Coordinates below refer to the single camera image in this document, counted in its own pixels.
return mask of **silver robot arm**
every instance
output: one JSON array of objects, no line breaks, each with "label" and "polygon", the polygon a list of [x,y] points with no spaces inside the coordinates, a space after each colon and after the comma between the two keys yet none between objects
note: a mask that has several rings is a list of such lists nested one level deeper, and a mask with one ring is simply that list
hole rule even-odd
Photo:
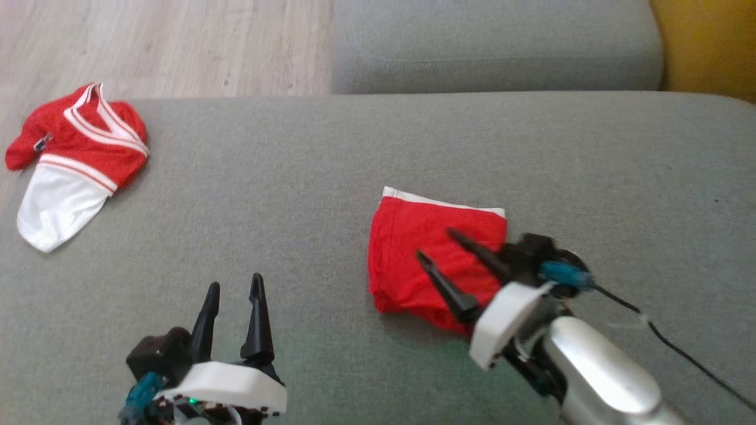
[{"label": "silver robot arm", "polygon": [[542,396],[554,397],[570,425],[683,425],[654,378],[584,321],[565,301],[593,282],[573,253],[526,234],[493,253],[465,235],[450,236],[502,283],[485,307],[418,253],[421,266],[470,335],[470,358],[483,370],[506,359]]},{"label": "silver robot arm", "polygon": [[584,321],[551,322],[543,347],[564,376],[562,417],[582,425],[684,425],[654,378]]}]

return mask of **yellow pillow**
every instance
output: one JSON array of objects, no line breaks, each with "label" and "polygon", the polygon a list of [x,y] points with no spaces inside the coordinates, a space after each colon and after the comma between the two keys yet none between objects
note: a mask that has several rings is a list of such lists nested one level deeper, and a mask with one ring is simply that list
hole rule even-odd
[{"label": "yellow pillow", "polygon": [[756,0],[651,0],[665,45],[663,90],[756,102]]}]

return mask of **white stripe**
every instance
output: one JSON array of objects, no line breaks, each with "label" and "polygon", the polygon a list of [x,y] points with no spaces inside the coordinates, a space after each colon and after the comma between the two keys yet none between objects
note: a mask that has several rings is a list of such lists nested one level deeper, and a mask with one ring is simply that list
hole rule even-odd
[{"label": "white stripe", "polygon": [[476,211],[486,211],[488,213],[494,213],[497,216],[500,216],[502,218],[506,217],[504,215],[504,208],[473,208],[467,205],[455,205],[453,203],[441,202],[440,200],[432,200],[426,197],[418,196],[416,194],[409,194],[407,192],[402,192],[400,190],[390,188],[389,186],[385,186],[383,188],[383,196],[406,200],[407,202],[428,203],[430,205],[449,206],[450,208],[474,209]]},{"label": "white stripe", "polygon": [[76,121],[76,118],[74,118],[74,115],[78,116],[81,121],[86,123],[86,121],[79,115],[75,109],[69,108],[63,111],[63,116],[68,119],[69,123],[71,123],[72,126],[76,127],[77,130],[79,130],[83,135],[87,136],[88,138],[103,143],[103,144],[115,144],[123,147],[128,147],[130,149],[136,150],[138,152],[141,152],[143,155],[147,156],[148,152],[147,149],[143,147],[143,145],[136,144],[134,142],[127,142],[127,141],[120,141],[115,138],[110,138],[104,135],[100,135],[98,133],[93,132],[92,130],[86,128],[84,125]]},{"label": "white stripe", "polygon": [[91,96],[92,88],[95,85],[90,84],[87,86],[87,89],[82,93],[81,96],[79,96],[79,99],[76,101],[75,104],[73,104],[72,107],[81,107],[86,102],[89,102],[89,97]]},{"label": "white stripe", "polygon": [[86,174],[91,175],[92,177],[96,178],[97,180],[101,181],[103,184],[107,186],[111,191],[116,191],[118,189],[118,185],[113,180],[110,180],[108,176],[97,170],[96,168],[92,166],[88,166],[87,164],[84,164],[77,160],[72,160],[70,158],[61,157],[60,155],[55,154],[44,154],[39,158],[40,161],[49,161],[50,163],[56,163],[63,166],[69,166],[73,169],[77,169],[80,172],[84,172]]},{"label": "white stripe", "polygon": [[97,112],[100,114],[100,117],[102,117],[102,119],[105,121],[107,126],[110,127],[110,131],[114,133],[119,133],[126,138],[130,138],[134,142],[143,143],[142,140],[139,138],[139,135],[137,134],[137,132],[129,124],[126,124],[121,119],[121,117],[118,116],[116,111],[114,111],[113,108],[110,107],[110,104],[107,103],[107,101],[105,100],[105,97],[102,94],[102,83],[96,85],[94,89],[95,89],[94,91],[98,94],[98,97],[100,98],[100,101],[97,106]]}]

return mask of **gray couch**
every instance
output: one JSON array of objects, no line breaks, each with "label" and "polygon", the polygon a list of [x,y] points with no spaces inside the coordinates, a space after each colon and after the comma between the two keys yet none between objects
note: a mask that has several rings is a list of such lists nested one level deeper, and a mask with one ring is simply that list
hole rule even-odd
[{"label": "gray couch", "polygon": [[336,93],[656,90],[648,0],[339,0]]},{"label": "gray couch", "polygon": [[[502,206],[510,238],[554,236],[610,290],[756,397],[756,109],[658,92],[134,101],[152,157],[49,256],[0,216],[0,423],[115,423],[147,334],[190,327],[222,284],[214,357],[237,359],[266,277],[289,412],[273,423],[554,424],[508,367],[367,292],[384,185]],[[601,296],[575,311],[694,423],[754,416]]]}]

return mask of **black cable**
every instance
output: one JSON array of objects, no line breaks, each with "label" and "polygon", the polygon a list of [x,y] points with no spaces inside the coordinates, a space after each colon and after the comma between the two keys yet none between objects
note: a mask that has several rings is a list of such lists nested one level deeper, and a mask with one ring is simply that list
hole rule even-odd
[{"label": "black cable", "polygon": [[[625,307],[626,309],[630,309],[633,312],[636,312],[637,314],[644,316],[643,312],[640,311],[639,308],[636,306],[630,304],[629,302],[625,301],[624,299],[616,296],[615,294],[609,292],[608,290],[604,289],[603,287],[599,286],[595,282],[593,283],[593,287],[599,291],[602,295],[606,296],[607,298],[611,299],[612,301],[616,302],[617,304]],[[724,382],[722,379],[720,379],[717,375],[715,375],[713,372],[708,370],[704,365],[702,365],[698,360],[695,360],[690,354],[686,353],[681,349],[680,347],[674,345],[670,340],[664,337],[661,332],[656,328],[656,325],[648,320],[645,319],[645,322],[649,325],[649,328],[651,331],[656,335],[657,338],[659,338],[660,341],[664,343],[667,347],[674,350],[677,354],[683,356],[687,361],[690,362],[691,365],[696,366],[701,372],[704,373],[707,377],[711,378],[718,386],[724,388],[727,392],[735,396],[741,403],[743,403],[746,407],[751,409],[751,411],[756,411],[756,403],[752,402],[751,400],[747,399],[743,394],[738,392],[736,389],[732,388],[730,385],[728,385],[726,382]]]}]

